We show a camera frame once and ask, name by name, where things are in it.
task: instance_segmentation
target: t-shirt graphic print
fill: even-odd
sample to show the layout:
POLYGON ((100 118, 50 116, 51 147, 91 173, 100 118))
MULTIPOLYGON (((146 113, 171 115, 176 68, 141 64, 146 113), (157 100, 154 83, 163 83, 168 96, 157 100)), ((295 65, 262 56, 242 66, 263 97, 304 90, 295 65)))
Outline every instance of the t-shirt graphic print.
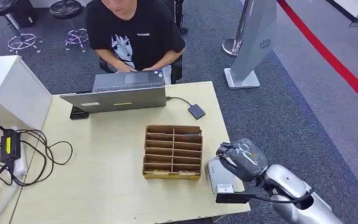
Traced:
POLYGON ((112 36, 112 48, 116 55, 127 65, 135 68, 134 62, 132 62, 132 47, 130 39, 125 36, 112 36))

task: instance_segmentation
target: red floor stripe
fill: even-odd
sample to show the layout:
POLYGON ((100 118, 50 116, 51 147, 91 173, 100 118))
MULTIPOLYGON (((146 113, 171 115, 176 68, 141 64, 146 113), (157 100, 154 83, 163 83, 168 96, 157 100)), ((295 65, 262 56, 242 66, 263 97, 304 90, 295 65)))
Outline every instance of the red floor stripe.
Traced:
POLYGON ((282 9, 286 12, 289 18, 301 31, 301 33, 314 46, 319 54, 334 68, 338 74, 344 78, 347 83, 358 93, 358 78, 349 71, 328 49, 323 43, 312 33, 312 31, 305 25, 305 23, 298 17, 293 9, 287 4, 285 0, 277 0, 282 9))

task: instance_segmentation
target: white cabinet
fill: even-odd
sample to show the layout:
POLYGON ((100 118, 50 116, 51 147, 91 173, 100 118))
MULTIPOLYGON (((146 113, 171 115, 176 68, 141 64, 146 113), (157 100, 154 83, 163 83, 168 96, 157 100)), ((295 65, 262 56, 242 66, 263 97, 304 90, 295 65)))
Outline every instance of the white cabinet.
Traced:
POLYGON ((19 56, 0 56, 0 125, 41 130, 51 100, 19 56))

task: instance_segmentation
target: robotic arm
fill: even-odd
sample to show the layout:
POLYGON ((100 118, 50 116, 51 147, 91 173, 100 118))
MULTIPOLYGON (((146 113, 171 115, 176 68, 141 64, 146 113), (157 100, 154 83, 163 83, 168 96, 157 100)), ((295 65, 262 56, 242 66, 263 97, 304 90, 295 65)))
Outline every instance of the robotic arm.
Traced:
POLYGON ((344 224, 306 182, 282 165, 269 166, 264 153, 250 140, 224 142, 216 155, 224 168, 244 182, 256 180, 257 186, 270 196, 267 199, 245 191, 234 192, 233 188, 218 184, 217 203, 247 203, 255 198, 271 202, 274 210, 290 224, 344 224))

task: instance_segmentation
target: cardboard organizer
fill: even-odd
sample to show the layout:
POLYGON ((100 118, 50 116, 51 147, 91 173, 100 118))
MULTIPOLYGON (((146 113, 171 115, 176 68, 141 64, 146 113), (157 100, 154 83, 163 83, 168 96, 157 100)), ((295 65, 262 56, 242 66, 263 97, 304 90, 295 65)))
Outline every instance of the cardboard organizer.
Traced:
POLYGON ((145 179, 191 179, 201 176, 202 135, 198 126, 148 125, 145 135, 145 179))

